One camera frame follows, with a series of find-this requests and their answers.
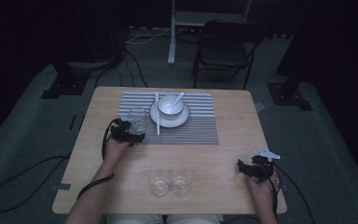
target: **gray placemat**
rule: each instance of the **gray placemat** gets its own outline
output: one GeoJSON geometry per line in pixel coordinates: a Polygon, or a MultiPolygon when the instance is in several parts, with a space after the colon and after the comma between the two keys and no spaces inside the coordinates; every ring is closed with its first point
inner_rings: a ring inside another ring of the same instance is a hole
{"type": "MultiPolygon", "coordinates": [[[[159,92],[159,97],[178,95],[180,92],[159,92]]],[[[119,116],[128,115],[131,108],[140,106],[147,112],[147,127],[144,144],[163,145],[219,145],[219,138],[214,119],[213,99],[210,93],[186,93],[182,98],[190,108],[188,120],[176,128],[160,128],[150,118],[150,106],[155,102],[153,91],[124,91],[119,116]]]]}

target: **lap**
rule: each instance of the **lap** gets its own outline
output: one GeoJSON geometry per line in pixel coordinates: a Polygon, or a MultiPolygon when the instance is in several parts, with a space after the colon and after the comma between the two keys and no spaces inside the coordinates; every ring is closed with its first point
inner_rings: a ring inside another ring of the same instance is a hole
{"type": "MultiPolygon", "coordinates": [[[[163,224],[160,215],[108,215],[107,224],[163,224]]],[[[167,224],[220,224],[215,215],[168,215],[167,224]]]]}

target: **black cable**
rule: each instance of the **black cable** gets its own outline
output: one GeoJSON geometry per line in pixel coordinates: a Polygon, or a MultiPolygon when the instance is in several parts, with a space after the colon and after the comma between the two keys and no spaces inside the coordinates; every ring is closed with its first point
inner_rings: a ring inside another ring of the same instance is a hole
{"type": "Polygon", "coordinates": [[[283,173],[283,174],[290,180],[290,182],[292,182],[292,184],[295,186],[295,188],[297,189],[298,193],[300,194],[302,200],[304,201],[305,206],[307,207],[308,213],[309,213],[309,215],[310,215],[310,220],[311,220],[311,222],[312,222],[313,224],[315,224],[315,219],[313,218],[313,214],[312,214],[312,212],[310,211],[310,206],[308,205],[308,202],[307,202],[307,200],[305,199],[305,197],[304,197],[303,193],[301,192],[300,188],[298,187],[298,185],[295,183],[295,181],[293,181],[293,179],[292,179],[281,167],[279,167],[277,164],[274,164],[274,166],[275,166],[276,168],[278,168],[278,170],[279,170],[281,173],[283,173]]]}
{"type": "Polygon", "coordinates": [[[77,198],[76,200],[78,200],[80,198],[80,196],[86,192],[88,189],[92,188],[92,187],[95,187],[99,184],[102,184],[106,181],[109,181],[111,179],[113,179],[115,177],[115,173],[112,173],[110,176],[107,176],[107,177],[104,177],[104,178],[101,178],[101,179],[97,179],[97,180],[94,180],[92,181],[91,183],[89,183],[86,187],[84,187],[80,192],[79,194],[77,195],[77,198]]]}
{"type": "MultiPolygon", "coordinates": [[[[186,30],[186,32],[187,32],[188,34],[190,34],[190,35],[193,35],[193,36],[195,36],[195,37],[197,37],[197,38],[200,38],[200,35],[196,34],[194,31],[186,30]]],[[[183,39],[183,38],[179,37],[180,35],[182,35],[182,33],[177,34],[177,35],[175,36],[175,39],[176,39],[177,41],[184,42],[184,43],[191,44],[191,45],[198,45],[198,44],[199,44],[199,41],[189,41],[189,40],[186,40],[186,39],[183,39]]],[[[127,38],[128,38],[128,39],[133,39],[134,37],[135,37],[135,36],[128,36],[127,38]]],[[[139,39],[146,39],[146,38],[148,38],[148,37],[147,37],[147,36],[139,36],[139,37],[137,37],[137,38],[139,38],[139,39]]],[[[169,35],[169,34],[160,35],[159,37],[156,37],[155,39],[160,39],[160,38],[171,38],[171,35],[169,35]]]]}
{"type": "Polygon", "coordinates": [[[133,86],[133,87],[136,87],[135,83],[133,82],[133,75],[132,75],[132,71],[128,68],[128,66],[129,66],[129,62],[127,61],[127,59],[124,59],[124,61],[126,62],[125,69],[126,69],[126,70],[130,73],[130,76],[131,76],[132,86],[133,86]]]}
{"type": "Polygon", "coordinates": [[[130,54],[130,56],[133,58],[133,60],[134,60],[134,61],[136,62],[136,64],[138,65],[139,76],[141,76],[141,79],[142,79],[143,83],[145,84],[145,86],[148,87],[147,84],[146,84],[146,82],[145,82],[145,80],[144,80],[144,75],[142,74],[142,71],[141,71],[141,65],[139,65],[139,63],[138,63],[138,61],[136,60],[136,58],[135,58],[127,49],[124,49],[124,50],[126,50],[126,52],[127,52],[128,54],[130,54]]]}
{"type": "Polygon", "coordinates": [[[120,87],[123,87],[123,84],[121,84],[121,81],[123,79],[123,76],[121,75],[121,73],[118,72],[117,67],[115,68],[116,72],[118,73],[118,75],[120,76],[120,87]]]}
{"type": "Polygon", "coordinates": [[[46,161],[51,161],[51,160],[56,160],[56,159],[61,159],[59,163],[57,163],[57,165],[51,170],[51,172],[46,176],[46,178],[39,184],[39,186],[37,186],[37,188],[22,202],[12,206],[12,207],[9,207],[9,208],[6,208],[6,209],[0,209],[0,213],[5,213],[5,212],[9,212],[9,211],[12,211],[14,209],[17,209],[19,208],[20,206],[22,206],[23,204],[27,203],[39,190],[40,188],[42,187],[42,185],[44,185],[46,183],[46,181],[51,177],[51,175],[54,173],[54,171],[61,165],[61,163],[63,163],[64,161],[66,160],[69,160],[69,156],[71,155],[72,152],[68,153],[67,155],[65,156],[54,156],[54,157],[49,157],[47,159],[44,159],[38,163],[36,163],[35,165],[31,166],[30,168],[27,168],[25,169],[24,171],[16,174],[16,175],[13,175],[11,177],[9,177],[8,179],[5,179],[3,181],[0,182],[0,188],[2,188],[5,184],[9,183],[10,181],[16,179],[17,177],[29,172],[30,170],[34,169],[36,166],[46,162],[46,161]]]}
{"type": "Polygon", "coordinates": [[[98,87],[98,80],[100,80],[100,77],[103,75],[103,73],[105,73],[107,70],[109,70],[109,69],[111,69],[111,68],[113,68],[112,65],[107,66],[107,67],[101,72],[101,74],[98,75],[97,80],[95,80],[94,89],[97,89],[97,87],[98,87]]]}
{"type": "Polygon", "coordinates": [[[275,189],[274,184],[272,183],[271,177],[269,177],[269,174],[267,173],[266,169],[264,168],[263,164],[261,164],[261,162],[258,162],[259,166],[261,167],[261,169],[263,170],[264,175],[267,177],[269,183],[272,186],[272,193],[273,193],[273,203],[272,203],[272,211],[274,212],[275,218],[278,220],[278,214],[277,214],[277,209],[278,209],[278,191],[275,189]]]}
{"type": "Polygon", "coordinates": [[[109,129],[110,129],[110,126],[112,126],[113,122],[115,122],[114,119],[109,122],[109,124],[107,125],[107,127],[105,129],[104,135],[103,135],[103,147],[101,148],[101,152],[103,154],[103,159],[104,159],[104,152],[105,152],[105,148],[106,148],[107,137],[109,136],[109,129]]]}

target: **gray carpet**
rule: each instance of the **gray carpet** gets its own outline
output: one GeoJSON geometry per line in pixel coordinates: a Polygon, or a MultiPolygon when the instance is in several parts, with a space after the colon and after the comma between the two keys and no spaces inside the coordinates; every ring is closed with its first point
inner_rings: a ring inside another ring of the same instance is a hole
{"type": "MultiPolygon", "coordinates": [[[[138,31],[158,33],[160,31],[138,31]]],[[[195,41],[194,36],[179,37],[195,41]]],[[[276,106],[269,95],[267,82],[284,82],[285,77],[275,76],[276,68],[290,39],[266,39],[259,47],[247,91],[259,106],[258,115],[267,138],[269,149],[282,156],[277,164],[297,183],[303,192],[316,223],[358,223],[358,169],[350,152],[329,117],[317,91],[302,83],[300,90],[310,101],[313,111],[298,107],[276,106]]],[[[191,88],[191,66],[195,45],[178,40],[176,63],[167,65],[169,39],[157,38],[143,45],[126,48],[138,60],[145,82],[149,87],[191,88]]],[[[143,87],[135,61],[128,55],[115,69],[107,71],[98,81],[104,86],[143,87]]],[[[78,67],[95,64],[74,63],[78,67]]],[[[200,89],[240,90],[244,72],[234,79],[221,72],[207,76],[200,73],[200,89]]],[[[80,96],[61,96],[57,100],[41,100],[56,73],[49,66],[35,76],[28,89],[0,128],[0,181],[14,175],[47,157],[65,155],[75,144],[92,96],[95,81],[101,71],[89,77],[80,96]]],[[[0,190],[0,209],[19,203],[33,191],[58,161],[49,161],[23,175],[0,190]]],[[[66,166],[62,164],[36,195],[20,208],[0,214],[0,223],[61,223],[64,216],[51,211],[56,187],[66,166]]],[[[306,206],[295,186],[282,175],[283,194],[288,206],[279,215],[280,223],[310,223],[306,206]]],[[[256,223],[245,216],[225,216],[228,223],[256,223]]]]}

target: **wooden table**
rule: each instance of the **wooden table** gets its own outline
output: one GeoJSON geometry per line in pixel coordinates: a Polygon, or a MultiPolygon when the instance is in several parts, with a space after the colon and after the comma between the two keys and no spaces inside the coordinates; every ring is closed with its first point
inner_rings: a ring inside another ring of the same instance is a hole
{"type": "MultiPolygon", "coordinates": [[[[254,149],[268,148],[252,96],[248,91],[99,87],[89,104],[76,144],[53,204],[58,214],[69,213],[76,196],[102,163],[101,145],[107,124],[117,117],[123,91],[206,92],[213,97],[219,146],[148,145],[129,147],[115,171],[105,213],[112,214],[253,214],[255,209],[237,159],[251,158],[254,149]],[[184,196],[169,191],[154,195],[148,171],[157,166],[188,167],[191,190],[184,196]]],[[[286,211],[282,192],[278,213],[286,211]]]]}

